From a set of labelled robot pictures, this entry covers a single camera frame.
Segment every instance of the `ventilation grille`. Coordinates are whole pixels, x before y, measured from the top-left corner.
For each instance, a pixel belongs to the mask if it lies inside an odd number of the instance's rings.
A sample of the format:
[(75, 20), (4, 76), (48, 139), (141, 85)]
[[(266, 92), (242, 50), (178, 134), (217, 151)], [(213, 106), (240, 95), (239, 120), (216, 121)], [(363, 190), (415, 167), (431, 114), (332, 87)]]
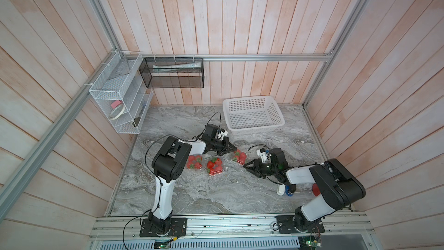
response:
[[(154, 240), (132, 240), (125, 242), (128, 249), (154, 249)], [(245, 237), (245, 238), (191, 238), (171, 243), (171, 249), (294, 249), (299, 248), (297, 237)], [(124, 250), (121, 241), (104, 241), (100, 250)]]

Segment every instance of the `strawberry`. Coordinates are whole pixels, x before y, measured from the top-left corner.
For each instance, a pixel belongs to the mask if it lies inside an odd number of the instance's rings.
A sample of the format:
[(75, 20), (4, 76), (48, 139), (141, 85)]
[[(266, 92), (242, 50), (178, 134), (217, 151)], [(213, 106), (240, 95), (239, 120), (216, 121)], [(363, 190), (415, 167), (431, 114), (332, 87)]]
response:
[(216, 159), (216, 161), (214, 162), (214, 164), (216, 165), (222, 165), (222, 160), (220, 158)]
[(207, 168), (213, 168), (214, 167), (214, 162), (212, 162), (212, 161), (208, 161), (208, 163), (207, 163)]
[(223, 171), (223, 167), (218, 165), (214, 167), (214, 170), (216, 171), (216, 173), (219, 173)]

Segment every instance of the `aluminum frame rail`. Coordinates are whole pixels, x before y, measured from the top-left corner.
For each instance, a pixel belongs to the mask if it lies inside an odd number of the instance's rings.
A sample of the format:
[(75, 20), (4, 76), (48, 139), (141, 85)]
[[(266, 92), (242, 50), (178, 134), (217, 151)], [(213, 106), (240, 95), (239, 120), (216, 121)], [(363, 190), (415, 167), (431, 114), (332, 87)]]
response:
[[(206, 214), (186, 215), (186, 236), (183, 238), (251, 238), (251, 237), (274, 237), (288, 236), (273, 231), (273, 223), (277, 215), (285, 214)], [(134, 217), (104, 217), (97, 218), (89, 237), (89, 241), (114, 241), (122, 240), (125, 224)], [(333, 234), (375, 234), (365, 212), (343, 209), (322, 220), (325, 233)], [(139, 236), (139, 219), (131, 221), (125, 228), (125, 242), (130, 240), (152, 239)], [(310, 234), (292, 234), (292, 236), (308, 236)]]

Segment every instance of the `white object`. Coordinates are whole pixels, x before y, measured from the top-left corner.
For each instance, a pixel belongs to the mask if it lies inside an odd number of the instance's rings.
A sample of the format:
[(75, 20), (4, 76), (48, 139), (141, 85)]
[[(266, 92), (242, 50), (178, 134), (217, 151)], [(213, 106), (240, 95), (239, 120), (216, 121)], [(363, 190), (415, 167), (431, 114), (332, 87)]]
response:
[[(117, 115), (114, 115), (116, 113), (116, 111), (119, 109), (120, 109), (120, 112)], [(122, 115), (124, 112), (125, 112), (125, 105), (123, 105), (123, 103), (121, 103), (118, 106), (116, 106), (113, 110), (111, 110), (111, 113), (108, 118), (111, 121), (114, 121), (115, 119), (119, 118), (120, 115)]]
[(314, 221), (322, 216), (331, 214), (335, 209), (331, 208), (322, 197), (322, 194), (316, 196), (313, 200), (301, 207), (301, 211), (308, 221)]
[(256, 151), (256, 153), (258, 154), (258, 157), (261, 158), (262, 163), (266, 163), (268, 160), (268, 153), (264, 148), (258, 149)]
[(312, 166), (291, 168), (285, 172), (285, 175), (291, 184), (315, 183), (313, 175), (311, 175), (310, 172), (310, 167)]
[(173, 210), (171, 206), (171, 199), (173, 198), (174, 184), (176, 180), (171, 180), (169, 183), (162, 177), (156, 177), (156, 197), (151, 211), (154, 211), (154, 216), (159, 219), (165, 219), (171, 214)]
[(284, 116), (271, 96), (226, 99), (223, 114), (234, 135), (274, 131), (285, 124)]
[(282, 196), (282, 195), (284, 195), (284, 193), (285, 193), (285, 184), (278, 184), (277, 185), (277, 194), (279, 195), (279, 196)]
[(202, 140), (182, 141), (179, 139), (179, 141), (182, 143), (187, 143), (187, 144), (191, 145), (190, 155), (202, 154), (205, 151), (205, 147), (207, 147), (207, 144), (205, 142), (203, 142)]

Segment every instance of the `pink sponge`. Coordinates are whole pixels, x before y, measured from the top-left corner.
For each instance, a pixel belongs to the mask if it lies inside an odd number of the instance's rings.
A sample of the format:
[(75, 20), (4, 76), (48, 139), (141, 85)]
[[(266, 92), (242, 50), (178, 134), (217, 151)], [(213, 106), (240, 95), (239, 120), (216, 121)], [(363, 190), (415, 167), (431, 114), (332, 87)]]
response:
[(121, 103), (122, 103), (122, 101), (117, 100), (117, 101), (111, 103), (111, 108), (114, 109), (114, 108), (116, 108)]

